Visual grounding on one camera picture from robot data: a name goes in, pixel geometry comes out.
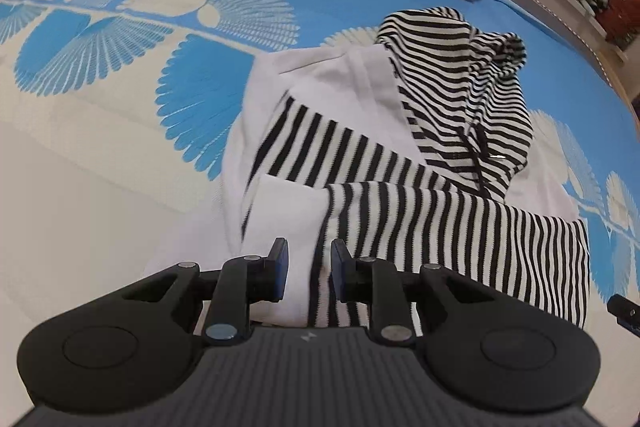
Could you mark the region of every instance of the mattress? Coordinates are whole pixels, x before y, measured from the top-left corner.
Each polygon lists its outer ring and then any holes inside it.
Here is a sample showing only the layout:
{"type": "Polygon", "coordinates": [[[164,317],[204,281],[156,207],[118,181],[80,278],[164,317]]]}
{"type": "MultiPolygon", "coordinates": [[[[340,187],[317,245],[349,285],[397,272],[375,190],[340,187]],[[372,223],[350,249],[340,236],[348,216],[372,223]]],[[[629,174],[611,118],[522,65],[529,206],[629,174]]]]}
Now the mattress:
{"type": "Polygon", "coordinates": [[[368,44],[387,14],[433,6],[527,47],[527,107],[588,224],[586,329],[602,354],[588,409],[631,425],[640,339],[605,302],[639,299],[634,123],[582,55],[509,0],[0,0],[0,307],[14,325],[0,421],[28,406],[13,363],[26,331],[134,280],[206,204],[255,55],[368,44]]]}

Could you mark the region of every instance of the patterned bed sheet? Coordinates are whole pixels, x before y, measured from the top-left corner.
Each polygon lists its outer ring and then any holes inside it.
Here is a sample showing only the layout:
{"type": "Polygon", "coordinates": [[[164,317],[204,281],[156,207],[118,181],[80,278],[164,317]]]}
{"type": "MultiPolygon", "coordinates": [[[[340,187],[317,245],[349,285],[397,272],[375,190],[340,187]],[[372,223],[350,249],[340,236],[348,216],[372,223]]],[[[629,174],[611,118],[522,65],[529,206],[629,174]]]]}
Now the patterned bed sheet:
{"type": "Polygon", "coordinates": [[[613,293],[638,299],[632,118],[577,52],[505,0],[0,0],[0,120],[187,211],[220,172],[255,55],[367,44],[385,15],[433,6],[522,37],[519,76],[536,133],[588,224],[590,309],[602,314],[613,293]]]}

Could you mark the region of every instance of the ribbed gray surface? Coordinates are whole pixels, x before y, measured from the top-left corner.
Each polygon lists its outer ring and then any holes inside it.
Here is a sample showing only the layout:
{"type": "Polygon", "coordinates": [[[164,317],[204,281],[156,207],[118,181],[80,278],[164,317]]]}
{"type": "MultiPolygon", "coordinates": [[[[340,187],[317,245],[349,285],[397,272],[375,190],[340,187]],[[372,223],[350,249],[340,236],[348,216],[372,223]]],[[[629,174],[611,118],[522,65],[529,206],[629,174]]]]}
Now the ribbed gray surface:
{"type": "Polygon", "coordinates": [[[406,349],[361,328],[257,328],[241,346],[209,349],[172,395],[111,416],[38,407],[20,427],[594,427],[579,409],[537,417],[477,411],[441,391],[406,349]]]}

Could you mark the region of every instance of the black and white striped fabric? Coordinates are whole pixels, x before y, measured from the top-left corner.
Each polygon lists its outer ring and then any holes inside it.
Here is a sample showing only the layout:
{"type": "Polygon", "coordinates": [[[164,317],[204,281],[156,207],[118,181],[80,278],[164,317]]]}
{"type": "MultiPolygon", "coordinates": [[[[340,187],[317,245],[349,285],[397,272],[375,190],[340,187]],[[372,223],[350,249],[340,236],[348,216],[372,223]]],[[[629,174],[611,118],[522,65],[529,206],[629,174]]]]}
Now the black and white striped fabric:
{"type": "Polygon", "coordinates": [[[376,42],[390,51],[427,165],[468,192],[504,201],[533,137],[516,77],[526,60],[520,38],[484,34],[459,12],[433,8],[389,15],[376,42]]]}
{"type": "Polygon", "coordinates": [[[335,238],[354,256],[388,259],[399,270],[442,264],[582,326],[590,280],[584,223],[503,203],[532,140],[515,76],[525,59],[520,39],[482,34],[450,9],[395,13],[378,39],[398,74],[389,81],[398,84],[424,164],[287,93],[253,159],[242,199],[242,235],[251,219],[260,219],[251,205],[261,176],[327,192],[322,225],[309,232],[318,234],[310,326],[367,324],[365,307],[335,301],[335,238]]]}

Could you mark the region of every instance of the black drawstring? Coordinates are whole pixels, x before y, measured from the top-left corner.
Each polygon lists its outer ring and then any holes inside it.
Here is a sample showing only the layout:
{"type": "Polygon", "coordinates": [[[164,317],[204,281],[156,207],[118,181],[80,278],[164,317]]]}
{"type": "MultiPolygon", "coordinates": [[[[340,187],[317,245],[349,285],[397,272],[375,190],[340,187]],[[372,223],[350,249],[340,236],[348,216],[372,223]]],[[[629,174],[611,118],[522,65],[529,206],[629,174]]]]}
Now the black drawstring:
{"type": "MultiPolygon", "coordinates": [[[[479,192],[481,198],[490,198],[489,190],[486,188],[486,183],[484,181],[484,176],[482,175],[482,167],[480,166],[480,157],[478,153],[469,142],[468,137],[466,137],[464,130],[461,127],[458,127],[458,136],[462,140],[462,143],[465,145],[466,149],[469,151],[471,155],[471,160],[474,163],[474,168],[476,169],[476,175],[478,176],[478,185],[479,192]]],[[[488,144],[486,140],[486,135],[484,134],[484,130],[481,126],[476,127],[476,136],[478,137],[478,146],[480,147],[481,153],[483,156],[488,155],[488,144]]]]}

